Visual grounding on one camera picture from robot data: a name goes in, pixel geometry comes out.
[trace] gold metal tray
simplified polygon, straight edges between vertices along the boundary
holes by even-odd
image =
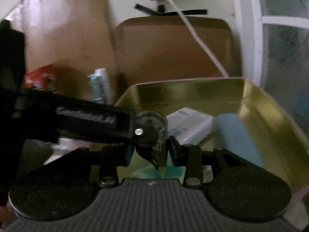
[[[238,113],[259,149],[265,169],[284,179],[293,192],[309,185],[308,139],[276,101],[251,82],[232,78],[137,84],[129,87],[116,105],[164,115],[182,107],[214,116]],[[201,148],[212,150],[215,136],[203,140]]]

